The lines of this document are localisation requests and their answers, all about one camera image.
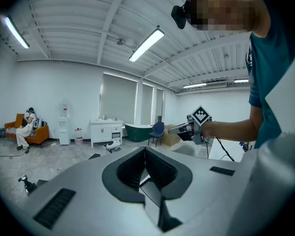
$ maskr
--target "concrete floor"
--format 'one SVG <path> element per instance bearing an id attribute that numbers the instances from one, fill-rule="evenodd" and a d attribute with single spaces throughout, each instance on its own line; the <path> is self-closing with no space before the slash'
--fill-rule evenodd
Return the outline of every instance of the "concrete floor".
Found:
<path id="1" fill-rule="evenodd" d="M 197 146 L 193 142 L 180 141 L 172 147 L 159 144 L 157 146 L 174 150 L 183 144 L 194 147 L 196 157 L 207 158 L 206 146 Z M 51 180 L 68 167 L 88 160 L 95 153 L 101 156 L 109 154 L 102 145 L 94 144 L 94 148 L 91 148 L 90 142 L 84 142 L 81 145 L 76 145 L 72 142 L 69 146 L 61 146 L 58 142 L 46 141 L 43 148 L 33 145 L 29 153 L 23 156 L 13 157 L 13 159 L 0 157 L 0 195 L 22 208 L 27 199 L 24 183 L 18 182 L 22 175 L 27 175 L 28 180 L 34 183 L 37 183 L 39 179 Z M 122 150 L 147 145 L 148 141 L 134 143 L 124 138 Z M 17 151 L 16 146 L 17 144 L 14 140 L 0 139 L 0 155 L 22 154 L 24 151 Z M 154 147 L 155 144 L 150 142 L 150 146 Z M 211 144 L 208 145 L 208 151 L 210 152 L 210 150 Z"/>

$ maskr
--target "window blind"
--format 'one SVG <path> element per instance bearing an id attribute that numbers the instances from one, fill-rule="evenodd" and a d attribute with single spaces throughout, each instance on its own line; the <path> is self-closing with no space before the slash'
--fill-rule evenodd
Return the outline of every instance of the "window blind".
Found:
<path id="1" fill-rule="evenodd" d="M 103 75 L 100 99 L 99 118 L 108 114 L 108 118 L 117 117 L 124 123 L 134 124 L 137 82 Z"/>
<path id="2" fill-rule="evenodd" d="M 163 113 L 163 97 L 164 91 L 157 89 L 157 99 L 156 99 L 156 122 L 158 121 L 157 117 L 162 116 Z"/>
<path id="3" fill-rule="evenodd" d="M 143 84 L 141 124 L 151 125 L 153 87 Z"/>

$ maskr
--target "white robot body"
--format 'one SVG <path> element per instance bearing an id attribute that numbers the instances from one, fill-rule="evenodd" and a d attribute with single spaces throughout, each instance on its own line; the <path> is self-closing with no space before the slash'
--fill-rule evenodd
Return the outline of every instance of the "white robot body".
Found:
<path id="1" fill-rule="evenodd" d="M 106 150 L 108 150 L 110 153 L 114 150 L 114 151 L 119 151 L 121 150 L 121 143 L 120 140 L 112 140 L 111 142 L 108 142 L 106 144 Z"/>

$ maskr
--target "man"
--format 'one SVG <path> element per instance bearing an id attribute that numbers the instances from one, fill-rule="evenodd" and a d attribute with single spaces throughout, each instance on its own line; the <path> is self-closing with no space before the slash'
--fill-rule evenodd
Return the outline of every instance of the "man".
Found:
<path id="1" fill-rule="evenodd" d="M 255 148 L 259 148 L 279 136 L 280 126 L 265 97 L 294 60 L 295 37 L 270 0 L 187 0 L 184 16 L 199 30 L 252 31 L 246 56 L 250 117 L 233 123 L 206 122 L 204 137 L 256 141 Z"/>

